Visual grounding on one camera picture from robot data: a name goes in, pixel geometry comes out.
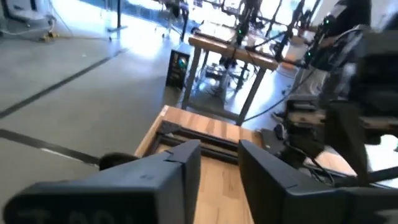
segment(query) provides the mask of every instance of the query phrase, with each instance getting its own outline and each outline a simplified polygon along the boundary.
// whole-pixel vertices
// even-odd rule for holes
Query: person
[[[300,69],[296,74],[295,83],[301,83],[297,87],[295,95],[318,95],[323,81],[332,69],[332,64],[329,63],[328,57],[325,54],[332,52],[333,43],[338,36],[347,30],[352,29],[357,25],[371,25],[371,0],[339,0],[334,8],[329,12],[335,19],[335,23],[331,25],[331,28],[325,38],[319,44],[319,49],[316,52],[313,60],[310,62],[308,69]],[[307,30],[316,32],[317,26],[308,27]],[[272,117],[279,122],[282,122],[285,113],[284,111],[272,113]]]

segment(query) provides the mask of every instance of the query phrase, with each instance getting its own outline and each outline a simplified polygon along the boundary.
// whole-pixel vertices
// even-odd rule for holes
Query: gray floor
[[[81,39],[58,39],[52,44],[2,40],[1,110],[118,49],[129,51],[5,117],[0,120],[0,128],[94,156],[111,151],[133,153],[161,107],[176,105],[180,97],[164,87],[170,49],[178,43],[177,39],[163,40],[153,25],[143,26],[149,26],[146,33],[136,36],[131,35],[131,29],[125,30],[122,39],[112,43]],[[277,101],[289,82],[281,75],[267,74],[248,116]],[[229,107],[236,110],[247,92],[243,89],[229,101]],[[273,125],[266,114],[244,127]],[[0,205],[34,182],[74,179],[95,172],[94,167],[4,139],[0,139],[0,148]]]

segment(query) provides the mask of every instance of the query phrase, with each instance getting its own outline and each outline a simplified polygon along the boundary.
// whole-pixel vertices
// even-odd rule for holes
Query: wooden tabletop
[[[143,155],[163,120],[230,141],[238,142],[240,139],[247,139],[258,146],[261,145],[261,139],[254,131],[165,106],[137,148],[136,156]],[[342,158],[328,152],[320,155],[318,162],[329,169],[353,173]],[[213,223],[247,224],[253,223],[253,220],[241,183],[239,167],[202,157],[195,224]]]
[[[219,24],[206,23],[200,26],[202,33],[210,35],[220,39],[217,41],[215,39],[209,39],[208,37],[201,35],[193,35],[189,38],[188,42],[194,47],[200,47],[211,52],[216,52],[221,55],[232,57],[238,60],[242,60],[246,63],[251,63],[258,65],[262,68],[275,70],[278,67],[278,63],[274,60],[269,50],[268,45],[264,45],[260,50],[263,51],[267,56],[257,54],[255,52],[248,52],[247,50],[240,48],[235,51],[235,47],[229,44],[225,44],[225,41],[231,40],[235,36],[235,30],[225,27]],[[260,37],[255,35],[248,35],[248,45],[254,45],[262,42]]]

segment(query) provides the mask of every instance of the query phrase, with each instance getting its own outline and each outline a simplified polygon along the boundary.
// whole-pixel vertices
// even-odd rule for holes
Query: wooden table
[[[253,131],[165,106],[140,143],[135,155],[143,155],[163,120],[230,141],[238,142],[240,139],[247,139],[258,146],[261,145],[260,137]],[[329,152],[324,152],[317,160],[326,168],[349,174],[353,173],[349,165],[340,156]],[[239,167],[202,157],[195,224],[213,223],[247,224],[253,223],[253,220],[241,183]]]
[[[191,107],[196,110],[204,111],[206,113],[215,114],[217,116],[231,119],[235,121],[237,125],[240,126],[242,125],[249,111],[250,105],[253,101],[254,96],[256,95],[257,89],[259,88],[259,85],[266,70],[268,69],[275,70],[278,67],[278,63],[274,59],[272,59],[272,56],[267,52],[263,52],[265,54],[261,55],[255,52],[248,52],[243,47],[236,48],[231,44],[226,44],[226,41],[232,39],[235,35],[234,34],[235,31],[231,28],[209,23],[202,25],[200,29],[202,30],[201,31],[202,33],[206,32],[207,37],[195,34],[193,35],[193,37],[190,37],[188,40],[189,44],[194,46],[195,51],[190,66],[190,73],[187,79],[181,108],[186,109],[187,107]],[[249,42],[251,43],[248,45],[253,45],[256,43],[256,39],[254,38],[253,35],[249,35],[248,38],[249,38],[248,43]],[[236,60],[241,60],[245,63],[251,63],[260,66],[261,69],[256,75],[256,79],[253,83],[253,86],[251,87],[248,97],[246,98],[246,101],[244,102],[242,110],[239,114],[226,110],[214,110],[207,106],[203,106],[193,101],[190,101],[191,90],[197,74],[198,63],[202,50],[206,52],[205,62],[207,59],[208,52],[216,52],[225,57],[229,58],[233,57]],[[228,81],[227,81],[228,78],[229,78],[228,75],[224,75],[220,81],[220,87],[224,90],[228,86]]]

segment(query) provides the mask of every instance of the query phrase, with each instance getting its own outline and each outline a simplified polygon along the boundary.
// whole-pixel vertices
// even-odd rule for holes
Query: desk
[[[239,139],[247,139],[258,146],[261,145],[260,137],[253,131],[165,106],[137,148],[136,156],[143,155],[163,120],[230,141],[238,142]],[[329,152],[321,154],[317,161],[326,168],[349,174],[353,173],[340,156]],[[241,183],[239,167],[202,157],[195,224],[212,223],[249,224],[253,223],[253,220]]]
[[[221,116],[224,118],[231,119],[236,122],[237,125],[242,125],[248,111],[250,105],[253,101],[254,96],[256,95],[257,89],[261,83],[261,80],[266,72],[267,69],[275,70],[278,66],[278,63],[272,59],[271,55],[264,54],[261,55],[255,52],[248,52],[244,48],[235,49],[234,46],[226,44],[223,40],[229,40],[234,36],[234,30],[231,30],[227,27],[222,27],[216,24],[205,24],[206,29],[202,32],[207,32],[208,35],[214,35],[217,39],[211,39],[209,37],[205,37],[202,35],[193,35],[190,37],[188,42],[190,45],[194,46],[195,51],[193,54],[193,60],[191,62],[190,73],[187,79],[187,86],[185,89],[183,101],[182,101],[182,109],[186,109],[187,107],[194,108],[196,110],[204,111],[207,113],[215,114],[217,116]],[[255,43],[254,38],[250,38],[248,42]],[[197,73],[198,63],[201,55],[201,51],[204,50],[206,55],[209,51],[216,52],[226,57],[234,57],[236,60],[241,60],[245,63],[252,63],[255,65],[260,66],[260,71],[257,73],[256,79],[253,83],[253,86],[248,94],[246,101],[243,104],[242,110],[240,114],[232,113],[226,110],[214,110],[208,108],[206,106],[195,104],[194,102],[190,101],[191,90],[193,86],[193,82],[195,80],[195,76]]]

